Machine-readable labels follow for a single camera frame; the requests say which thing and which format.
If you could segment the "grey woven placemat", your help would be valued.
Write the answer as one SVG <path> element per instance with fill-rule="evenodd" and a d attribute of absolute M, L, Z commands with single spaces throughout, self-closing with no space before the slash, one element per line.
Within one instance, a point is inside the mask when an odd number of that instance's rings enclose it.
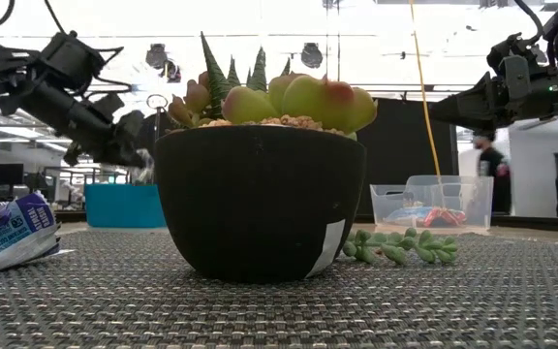
<path fill-rule="evenodd" d="M 67 234 L 0 272 L 0 349 L 558 349 L 558 242 L 456 242 L 452 266 L 257 285 L 201 277 L 166 233 Z"/>

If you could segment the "black computer monitor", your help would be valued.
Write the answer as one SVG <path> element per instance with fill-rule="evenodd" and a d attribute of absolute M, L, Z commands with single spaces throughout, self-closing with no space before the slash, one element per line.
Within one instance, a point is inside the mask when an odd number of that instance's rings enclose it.
<path fill-rule="evenodd" d="M 0 185 L 18 185 L 24 180 L 24 165 L 21 163 L 0 164 Z"/>

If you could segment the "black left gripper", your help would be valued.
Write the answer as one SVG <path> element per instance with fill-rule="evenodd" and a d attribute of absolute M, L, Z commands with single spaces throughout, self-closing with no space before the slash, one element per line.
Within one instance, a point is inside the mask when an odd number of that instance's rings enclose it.
<path fill-rule="evenodd" d="M 116 124 L 112 114 L 124 103 L 114 93 L 95 102 L 75 99 L 66 91 L 46 81 L 24 81 L 16 89 L 0 96 L 4 114 L 23 110 L 73 141 L 66 161 L 74 165 L 84 152 L 95 162 L 124 167 L 144 167 L 144 160 L 131 143 L 138 136 L 144 120 L 139 110 L 122 115 Z"/>

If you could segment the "teal plastic bin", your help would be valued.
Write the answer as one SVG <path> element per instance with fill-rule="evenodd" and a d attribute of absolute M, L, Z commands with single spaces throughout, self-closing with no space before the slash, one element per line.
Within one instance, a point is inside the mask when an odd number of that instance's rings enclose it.
<path fill-rule="evenodd" d="M 87 184 L 84 197 L 90 227 L 167 227 L 156 185 Z"/>

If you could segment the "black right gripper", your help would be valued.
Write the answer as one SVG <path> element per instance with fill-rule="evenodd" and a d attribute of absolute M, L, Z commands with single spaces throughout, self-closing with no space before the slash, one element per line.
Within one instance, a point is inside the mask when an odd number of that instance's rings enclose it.
<path fill-rule="evenodd" d="M 491 58 L 489 72 L 470 89 L 428 107 L 430 118 L 471 130 L 558 116 L 558 69 L 524 56 Z"/>

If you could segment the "black room divider panel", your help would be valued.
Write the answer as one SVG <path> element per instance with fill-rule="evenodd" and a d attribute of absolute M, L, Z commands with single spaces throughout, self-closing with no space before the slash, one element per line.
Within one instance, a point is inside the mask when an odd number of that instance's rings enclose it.
<path fill-rule="evenodd" d="M 372 223 L 370 186 L 400 185 L 412 175 L 458 175 L 455 127 L 430 121 L 426 128 L 422 102 L 380 99 L 378 116 L 357 132 L 367 149 L 366 172 L 356 222 Z"/>

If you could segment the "purple white granola bar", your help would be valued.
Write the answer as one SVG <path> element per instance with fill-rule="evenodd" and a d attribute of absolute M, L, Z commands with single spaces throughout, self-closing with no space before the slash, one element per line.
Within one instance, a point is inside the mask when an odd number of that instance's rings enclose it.
<path fill-rule="evenodd" d="M 39 192 L 0 202 L 0 270 L 58 253 L 59 229 Z"/>

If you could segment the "succulent plant in black pot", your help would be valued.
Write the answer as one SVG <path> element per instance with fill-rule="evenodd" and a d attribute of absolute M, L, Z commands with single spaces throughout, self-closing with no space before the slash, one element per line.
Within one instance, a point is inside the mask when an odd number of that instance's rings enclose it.
<path fill-rule="evenodd" d="M 167 227 L 197 272 L 258 283 L 316 275 L 339 255 L 455 260 L 455 241 L 429 229 L 353 230 L 366 172 L 357 132 L 377 118 L 380 98 L 290 69 L 269 79 L 263 52 L 240 82 L 210 47 L 202 54 L 204 71 L 169 105 L 177 128 L 155 147 Z"/>

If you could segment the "clear plastic bin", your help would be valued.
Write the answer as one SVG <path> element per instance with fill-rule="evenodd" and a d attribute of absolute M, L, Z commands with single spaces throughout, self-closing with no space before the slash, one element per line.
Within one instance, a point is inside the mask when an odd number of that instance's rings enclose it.
<path fill-rule="evenodd" d="M 370 186 L 375 223 L 390 226 L 385 218 L 403 207 L 442 207 L 462 210 L 466 221 L 454 228 L 486 230 L 491 222 L 493 179 L 481 176 L 413 175 L 403 185 Z"/>

